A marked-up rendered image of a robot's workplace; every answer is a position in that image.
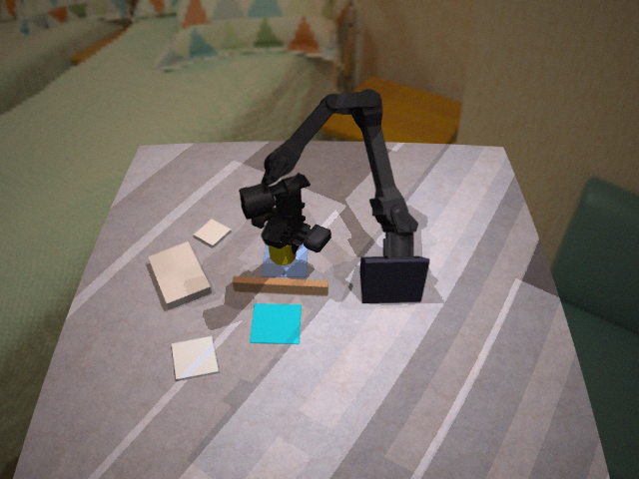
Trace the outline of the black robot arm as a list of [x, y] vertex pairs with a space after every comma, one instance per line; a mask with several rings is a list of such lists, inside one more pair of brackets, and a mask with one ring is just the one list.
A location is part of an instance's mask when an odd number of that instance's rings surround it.
[[[272, 212], [297, 210], [302, 204], [301, 188], [311, 185], [306, 176], [279, 178], [289, 174], [304, 147], [333, 114], [352, 115], [361, 129], [369, 160], [375, 198], [369, 199], [372, 215], [385, 232], [383, 256], [386, 259], [415, 259], [413, 232], [418, 222], [411, 216], [404, 197], [395, 185], [392, 168], [381, 130], [382, 103], [372, 89], [324, 97], [295, 133], [265, 159], [262, 183], [239, 189], [241, 206], [247, 220], [270, 213], [261, 238], [266, 245], [283, 248], [295, 238], [294, 224], [281, 220]], [[274, 184], [269, 187], [269, 185]], [[276, 201], [275, 201], [276, 200]]]

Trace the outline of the brown wooden bar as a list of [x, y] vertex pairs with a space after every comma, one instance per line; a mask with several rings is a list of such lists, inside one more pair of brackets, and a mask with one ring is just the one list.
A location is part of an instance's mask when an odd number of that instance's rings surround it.
[[235, 291], [328, 296], [328, 280], [241, 277], [234, 275], [232, 284]]

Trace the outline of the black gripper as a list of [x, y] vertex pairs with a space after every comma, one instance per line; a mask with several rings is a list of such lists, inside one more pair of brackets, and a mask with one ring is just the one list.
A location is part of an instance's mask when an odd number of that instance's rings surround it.
[[[283, 212], [277, 207], [272, 207], [272, 212], [276, 214], [281, 220], [290, 221], [294, 224], [293, 232], [295, 238], [292, 243], [292, 252], [295, 254], [299, 246], [304, 243], [304, 246], [314, 252], [320, 252], [323, 247], [331, 239], [331, 232], [329, 229], [314, 225], [310, 229], [310, 225], [305, 224], [306, 217], [303, 216], [302, 209], [305, 207], [305, 203], [302, 202], [301, 206], [292, 212]], [[270, 213], [252, 218], [253, 226], [261, 229], [265, 226], [265, 222], [269, 221]]]

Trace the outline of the olive-yellow cup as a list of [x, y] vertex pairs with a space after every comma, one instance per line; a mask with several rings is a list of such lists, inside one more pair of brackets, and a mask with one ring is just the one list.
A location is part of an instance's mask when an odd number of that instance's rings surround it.
[[292, 263], [297, 253], [293, 254], [292, 245], [286, 245], [283, 248], [276, 248], [268, 245], [270, 259], [277, 265], [288, 265]]

